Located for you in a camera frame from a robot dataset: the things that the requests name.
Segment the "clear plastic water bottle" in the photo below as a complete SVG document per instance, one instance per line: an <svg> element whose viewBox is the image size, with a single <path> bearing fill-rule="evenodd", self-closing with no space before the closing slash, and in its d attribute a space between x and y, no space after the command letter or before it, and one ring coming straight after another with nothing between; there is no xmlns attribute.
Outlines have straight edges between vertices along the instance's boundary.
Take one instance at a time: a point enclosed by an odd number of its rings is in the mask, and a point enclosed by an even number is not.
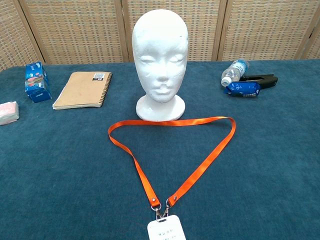
<svg viewBox="0 0 320 240"><path fill-rule="evenodd" d="M250 64L244 59L240 58L235 60L221 75L221 85L227 87L232 82L238 82L240 78L248 70Z"/></svg>

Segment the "blue cookie box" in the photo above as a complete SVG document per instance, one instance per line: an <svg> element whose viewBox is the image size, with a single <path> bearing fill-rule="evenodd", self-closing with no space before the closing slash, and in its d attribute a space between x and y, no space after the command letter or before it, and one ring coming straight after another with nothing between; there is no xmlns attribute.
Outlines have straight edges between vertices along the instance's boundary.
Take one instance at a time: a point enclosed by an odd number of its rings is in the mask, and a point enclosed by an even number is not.
<svg viewBox="0 0 320 240"><path fill-rule="evenodd" d="M47 73L41 61L25 66L24 89L33 103L39 103L52 98Z"/></svg>

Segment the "white badge card holder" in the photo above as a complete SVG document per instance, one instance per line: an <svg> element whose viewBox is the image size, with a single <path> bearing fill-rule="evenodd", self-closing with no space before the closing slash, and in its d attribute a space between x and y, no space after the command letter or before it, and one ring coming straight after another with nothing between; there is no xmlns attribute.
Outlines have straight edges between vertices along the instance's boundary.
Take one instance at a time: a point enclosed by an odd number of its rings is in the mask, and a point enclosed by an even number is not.
<svg viewBox="0 0 320 240"><path fill-rule="evenodd" d="M149 240L186 240L181 221L177 215L149 222L147 232Z"/></svg>

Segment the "woven folding screen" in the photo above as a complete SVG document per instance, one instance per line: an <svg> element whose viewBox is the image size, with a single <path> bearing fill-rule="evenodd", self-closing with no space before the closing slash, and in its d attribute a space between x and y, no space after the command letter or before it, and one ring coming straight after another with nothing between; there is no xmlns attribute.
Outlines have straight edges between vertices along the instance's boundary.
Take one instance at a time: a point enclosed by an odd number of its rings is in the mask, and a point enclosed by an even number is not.
<svg viewBox="0 0 320 240"><path fill-rule="evenodd" d="M189 61L320 59L320 0L0 0L0 71L133 60L136 21L171 10Z"/></svg>

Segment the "white foam mannequin head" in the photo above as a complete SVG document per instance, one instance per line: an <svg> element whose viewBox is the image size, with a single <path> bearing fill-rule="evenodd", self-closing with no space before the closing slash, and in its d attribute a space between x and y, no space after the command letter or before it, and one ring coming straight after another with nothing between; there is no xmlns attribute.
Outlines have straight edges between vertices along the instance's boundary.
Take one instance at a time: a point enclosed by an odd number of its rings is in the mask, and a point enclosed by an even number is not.
<svg viewBox="0 0 320 240"><path fill-rule="evenodd" d="M132 52L145 91L136 103L142 120L173 121L185 112L186 104L177 93L186 72L188 45L187 25L171 10L151 10L136 22Z"/></svg>

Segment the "blue wet wipes pack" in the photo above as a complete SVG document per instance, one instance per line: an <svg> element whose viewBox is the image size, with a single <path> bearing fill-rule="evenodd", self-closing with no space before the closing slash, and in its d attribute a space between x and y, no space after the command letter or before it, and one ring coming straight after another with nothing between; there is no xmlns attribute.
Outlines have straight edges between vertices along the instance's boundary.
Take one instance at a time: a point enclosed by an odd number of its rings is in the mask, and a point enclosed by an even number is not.
<svg viewBox="0 0 320 240"><path fill-rule="evenodd" d="M230 83L224 93L234 97L256 97L261 91L257 82L237 81Z"/></svg>

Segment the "blue table cloth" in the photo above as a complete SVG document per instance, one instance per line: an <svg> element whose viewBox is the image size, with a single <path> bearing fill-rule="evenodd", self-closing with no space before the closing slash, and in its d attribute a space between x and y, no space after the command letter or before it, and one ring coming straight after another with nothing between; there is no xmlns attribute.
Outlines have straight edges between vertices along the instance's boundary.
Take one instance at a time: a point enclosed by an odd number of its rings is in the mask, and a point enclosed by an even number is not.
<svg viewBox="0 0 320 240"><path fill-rule="evenodd" d="M137 159L165 203L229 133L227 147L170 209L188 240L320 240L320 59L252 61L250 75L277 85L228 96L228 62L189 62L178 94L187 126L123 126L144 95L133 63L46 65L56 99L77 71L112 73L100 108L53 110L25 93L25 68L0 72L0 103L19 120L0 126L0 240L146 240L155 213Z"/></svg>

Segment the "brown spiral notebook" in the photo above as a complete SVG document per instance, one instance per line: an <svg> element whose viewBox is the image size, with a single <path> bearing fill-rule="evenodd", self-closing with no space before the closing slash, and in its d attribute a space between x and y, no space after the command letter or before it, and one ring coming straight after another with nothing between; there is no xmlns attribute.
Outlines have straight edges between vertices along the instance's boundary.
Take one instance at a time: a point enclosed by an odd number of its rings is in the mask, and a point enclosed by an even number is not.
<svg viewBox="0 0 320 240"><path fill-rule="evenodd" d="M104 71L73 72L52 108L100 108L104 103L112 75L111 72Z"/></svg>

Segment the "black stapler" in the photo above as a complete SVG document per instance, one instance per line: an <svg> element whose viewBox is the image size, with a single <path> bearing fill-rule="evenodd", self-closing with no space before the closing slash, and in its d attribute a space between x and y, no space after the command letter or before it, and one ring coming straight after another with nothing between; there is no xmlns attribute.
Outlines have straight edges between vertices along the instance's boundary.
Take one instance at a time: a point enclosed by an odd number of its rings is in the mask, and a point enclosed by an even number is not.
<svg viewBox="0 0 320 240"><path fill-rule="evenodd" d="M278 77L274 74L244 75L240 78L242 82L255 82L261 89L274 87L278 82Z"/></svg>

